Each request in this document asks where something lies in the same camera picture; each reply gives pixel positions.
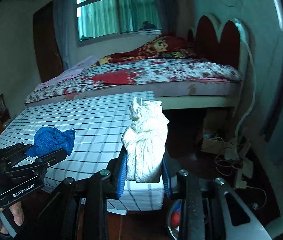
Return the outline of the person's left hand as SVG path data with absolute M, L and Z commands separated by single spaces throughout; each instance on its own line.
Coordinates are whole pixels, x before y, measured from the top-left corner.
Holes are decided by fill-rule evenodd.
M 22 209 L 22 203 L 17 202 L 9 207 L 10 213 L 13 216 L 14 222 L 17 226 L 21 226 L 24 223 L 24 212 Z M 4 217 L 3 217 L 3 211 L 4 209 L 0 207 L 0 233 L 3 235 L 7 235 L 9 231 L 7 230 L 7 227 L 3 223 Z

